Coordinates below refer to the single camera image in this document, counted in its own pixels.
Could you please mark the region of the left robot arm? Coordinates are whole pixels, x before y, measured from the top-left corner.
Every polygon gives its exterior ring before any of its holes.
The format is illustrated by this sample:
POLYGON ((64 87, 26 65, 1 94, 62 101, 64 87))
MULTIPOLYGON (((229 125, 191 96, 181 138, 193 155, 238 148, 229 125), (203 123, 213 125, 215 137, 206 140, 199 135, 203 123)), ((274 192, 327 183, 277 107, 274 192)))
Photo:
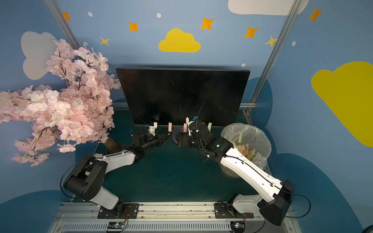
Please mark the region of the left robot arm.
POLYGON ((107 173, 139 162, 145 151, 163 145, 170 132, 147 133, 138 130, 125 149, 105 156, 84 156, 72 169, 63 188, 84 201, 99 205, 99 218, 122 218, 126 214, 123 200, 103 187, 107 173))

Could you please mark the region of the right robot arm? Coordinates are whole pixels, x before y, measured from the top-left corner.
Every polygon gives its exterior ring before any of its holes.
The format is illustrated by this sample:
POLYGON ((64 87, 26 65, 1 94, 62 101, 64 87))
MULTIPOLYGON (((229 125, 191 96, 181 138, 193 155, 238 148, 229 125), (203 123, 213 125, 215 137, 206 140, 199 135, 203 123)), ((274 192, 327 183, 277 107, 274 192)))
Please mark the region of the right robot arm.
POLYGON ((214 137, 201 121, 185 124, 175 140, 179 147, 199 149, 203 155, 232 170, 257 191, 257 195, 238 194, 233 198, 231 205, 237 212, 260 213, 273 225, 282 224, 294 196, 292 182, 281 181, 266 173, 226 138, 214 137))

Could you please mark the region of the round grey monitor stand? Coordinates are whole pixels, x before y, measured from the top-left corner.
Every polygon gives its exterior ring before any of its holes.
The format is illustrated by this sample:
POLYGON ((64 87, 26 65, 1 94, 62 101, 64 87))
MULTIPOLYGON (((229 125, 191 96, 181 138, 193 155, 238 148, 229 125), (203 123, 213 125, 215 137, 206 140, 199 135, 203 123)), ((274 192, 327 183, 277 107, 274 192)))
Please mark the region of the round grey monitor stand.
POLYGON ((178 144, 177 137, 180 133, 183 133, 183 132, 184 132, 184 127, 182 127, 182 126, 173 127, 173 129, 172 129, 172 140, 175 144, 178 144))

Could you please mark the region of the black computer monitor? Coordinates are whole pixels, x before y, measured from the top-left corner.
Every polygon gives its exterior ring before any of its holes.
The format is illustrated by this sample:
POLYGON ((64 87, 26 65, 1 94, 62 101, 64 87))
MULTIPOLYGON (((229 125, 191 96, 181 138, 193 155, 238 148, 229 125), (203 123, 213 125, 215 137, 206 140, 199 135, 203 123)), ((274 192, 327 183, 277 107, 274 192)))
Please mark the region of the black computer monitor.
POLYGON ((236 120, 249 70, 118 68, 134 124, 181 126, 187 117, 222 127, 236 120))

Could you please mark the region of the pile of discarded sticky notes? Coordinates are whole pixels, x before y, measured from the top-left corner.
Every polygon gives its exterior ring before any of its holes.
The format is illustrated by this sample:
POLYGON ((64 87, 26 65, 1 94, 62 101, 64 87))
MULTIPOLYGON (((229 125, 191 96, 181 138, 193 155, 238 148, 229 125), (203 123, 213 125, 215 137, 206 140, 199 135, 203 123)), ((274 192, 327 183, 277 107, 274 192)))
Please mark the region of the pile of discarded sticky notes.
POLYGON ((239 150, 239 152, 246 157, 248 160, 253 161, 256 157, 256 151, 253 147, 248 144, 241 145, 243 139, 243 134, 239 133, 233 138, 233 146, 239 150))

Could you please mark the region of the bin with plastic bag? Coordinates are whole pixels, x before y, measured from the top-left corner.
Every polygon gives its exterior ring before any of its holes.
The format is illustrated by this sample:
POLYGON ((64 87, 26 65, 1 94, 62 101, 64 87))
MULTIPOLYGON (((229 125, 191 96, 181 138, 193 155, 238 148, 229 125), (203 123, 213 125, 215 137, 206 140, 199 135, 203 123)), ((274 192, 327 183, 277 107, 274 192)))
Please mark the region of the bin with plastic bag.
POLYGON ((262 130, 248 124, 233 123, 226 126, 220 135, 260 169, 266 168, 272 145, 262 130))

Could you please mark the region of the pink cherry blossom tree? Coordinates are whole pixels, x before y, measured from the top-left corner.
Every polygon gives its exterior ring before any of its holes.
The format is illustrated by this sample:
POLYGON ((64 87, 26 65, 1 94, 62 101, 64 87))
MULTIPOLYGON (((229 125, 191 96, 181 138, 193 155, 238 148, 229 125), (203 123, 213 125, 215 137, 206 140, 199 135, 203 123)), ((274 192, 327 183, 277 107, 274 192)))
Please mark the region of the pink cherry blossom tree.
POLYGON ((46 62, 47 71, 61 78, 66 88, 48 85, 1 92, 1 123, 32 123, 32 138, 17 140, 13 161, 37 166, 49 158, 47 149, 56 145, 61 153, 73 152, 86 142, 105 143, 114 128, 112 89, 120 81, 108 74, 108 59, 87 47, 73 49, 63 39, 46 62))

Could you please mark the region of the left green circuit board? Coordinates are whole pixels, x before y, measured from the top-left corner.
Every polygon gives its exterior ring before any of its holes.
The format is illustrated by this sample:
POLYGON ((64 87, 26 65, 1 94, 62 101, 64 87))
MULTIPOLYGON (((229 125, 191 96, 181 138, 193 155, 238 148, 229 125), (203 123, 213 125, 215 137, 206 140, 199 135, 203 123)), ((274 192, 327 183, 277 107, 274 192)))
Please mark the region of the left green circuit board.
POLYGON ((124 229, 123 222, 109 222, 107 226, 108 231, 123 230, 123 229, 124 229))

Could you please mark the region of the green circuit board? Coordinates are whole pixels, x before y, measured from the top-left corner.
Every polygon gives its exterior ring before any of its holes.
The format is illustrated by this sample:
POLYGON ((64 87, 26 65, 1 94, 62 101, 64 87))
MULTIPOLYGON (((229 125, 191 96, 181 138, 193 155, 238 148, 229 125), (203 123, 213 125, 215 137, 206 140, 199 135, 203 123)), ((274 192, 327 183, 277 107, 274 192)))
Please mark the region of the green circuit board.
POLYGON ((123 230, 123 229, 124 229, 123 222, 109 222, 107 226, 108 231, 123 230))
POLYGON ((238 222, 238 221, 231 221, 230 222, 231 231, 230 233, 244 233, 245 231, 245 223, 238 222))

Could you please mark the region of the right green circuit board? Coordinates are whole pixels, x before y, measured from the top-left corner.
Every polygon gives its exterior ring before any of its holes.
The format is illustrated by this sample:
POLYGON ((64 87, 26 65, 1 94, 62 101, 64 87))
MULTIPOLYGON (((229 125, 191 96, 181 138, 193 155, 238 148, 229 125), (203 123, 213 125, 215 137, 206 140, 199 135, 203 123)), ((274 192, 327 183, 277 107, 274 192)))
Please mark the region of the right green circuit board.
POLYGON ((231 221, 230 222, 231 231, 230 233, 244 233, 245 231, 245 223, 238 222, 238 221, 231 221))

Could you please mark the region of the right aluminium frame post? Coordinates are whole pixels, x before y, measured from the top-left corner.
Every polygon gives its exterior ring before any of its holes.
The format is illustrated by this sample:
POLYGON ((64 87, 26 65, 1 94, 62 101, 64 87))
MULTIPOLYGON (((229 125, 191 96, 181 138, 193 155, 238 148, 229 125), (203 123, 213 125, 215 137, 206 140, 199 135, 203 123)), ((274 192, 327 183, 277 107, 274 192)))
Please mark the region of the right aluminium frame post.
POLYGON ((261 92, 261 90, 263 89, 263 86, 277 60, 277 57, 283 47, 283 44, 287 38, 287 35, 289 34, 297 16, 298 16, 298 10, 300 8, 302 4, 302 1, 301 0, 296 0, 296 1, 293 1, 291 7, 290 7, 290 10, 289 10, 289 13, 285 19, 285 22, 280 30, 280 33, 278 35, 278 38, 277 38, 277 41, 275 42, 275 45, 271 51, 271 54, 269 56, 269 59, 266 63, 266 66, 263 70, 263 73, 262 75, 260 76, 255 88, 254 88, 254 91, 250 97, 250 100, 249 100, 249 103, 248 103, 248 107, 246 107, 245 111, 244 111, 244 114, 246 117, 249 117, 250 115, 250 112, 252 109, 254 109, 256 107, 256 101, 259 97, 259 94, 261 92))

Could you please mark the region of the aluminium frame post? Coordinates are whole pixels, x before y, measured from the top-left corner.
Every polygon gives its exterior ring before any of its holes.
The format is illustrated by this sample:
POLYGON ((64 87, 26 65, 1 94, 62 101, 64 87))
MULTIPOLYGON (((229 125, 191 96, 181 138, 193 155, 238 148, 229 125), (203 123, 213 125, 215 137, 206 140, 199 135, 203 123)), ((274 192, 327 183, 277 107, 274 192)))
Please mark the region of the aluminium frame post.
POLYGON ((269 56, 269 59, 266 63, 266 66, 263 70, 263 73, 262 75, 260 76, 255 88, 254 88, 254 91, 250 97, 250 100, 249 100, 249 103, 248 103, 248 107, 246 107, 245 111, 244 111, 244 114, 246 117, 249 117, 250 115, 250 112, 252 109, 254 109, 256 107, 256 101, 259 97, 259 94, 261 92, 261 90, 263 89, 263 86, 277 60, 277 57, 283 47, 283 44, 287 38, 287 35, 289 34, 297 16, 298 16, 298 10, 300 8, 302 4, 302 1, 301 0, 296 0, 296 1, 293 1, 291 7, 290 7, 290 10, 289 10, 289 13, 285 19, 285 22, 280 30, 280 33, 278 35, 278 38, 277 38, 277 41, 275 42, 275 45, 271 51, 271 54, 269 56))
POLYGON ((54 19, 56 20, 57 24, 59 25, 60 29, 62 30, 63 34, 65 35, 67 41, 70 43, 73 49, 77 50, 80 47, 80 44, 74 35, 73 30, 68 24, 68 21, 65 19, 63 12, 57 3, 56 0, 45 0, 44 1, 49 8, 50 12, 52 13, 54 19))

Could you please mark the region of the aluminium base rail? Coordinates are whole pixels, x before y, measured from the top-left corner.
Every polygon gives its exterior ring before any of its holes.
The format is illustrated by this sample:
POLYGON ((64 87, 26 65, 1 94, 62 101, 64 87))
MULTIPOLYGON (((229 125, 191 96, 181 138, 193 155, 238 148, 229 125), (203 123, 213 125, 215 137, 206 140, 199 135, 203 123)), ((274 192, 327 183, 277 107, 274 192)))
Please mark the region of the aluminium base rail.
POLYGON ((122 218, 98 218, 100 207, 62 203, 50 233, 230 233, 231 221, 245 223, 245 233, 299 233, 295 219, 275 226, 259 213, 253 218, 217 218, 214 202, 153 202, 126 205, 122 218), (123 230, 108 231, 109 222, 123 222, 123 230))

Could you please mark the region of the left aluminium frame post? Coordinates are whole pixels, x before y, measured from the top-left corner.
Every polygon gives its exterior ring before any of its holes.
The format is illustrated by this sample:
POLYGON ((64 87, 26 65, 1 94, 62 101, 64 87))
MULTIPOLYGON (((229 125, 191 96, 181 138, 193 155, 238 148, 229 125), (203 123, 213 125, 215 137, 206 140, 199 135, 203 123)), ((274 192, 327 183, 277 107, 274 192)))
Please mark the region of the left aluminium frame post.
POLYGON ((45 0, 44 1, 49 8, 50 12, 52 13, 54 19, 56 20, 57 24, 59 25, 60 29, 62 30, 63 34, 65 35, 67 41, 70 43, 73 49, 77 50, 80 47, 80 44, 74 35, 73 30, 68 24, 68 21, 65 19, 63 12, 57 3, 56 0, 45 0))

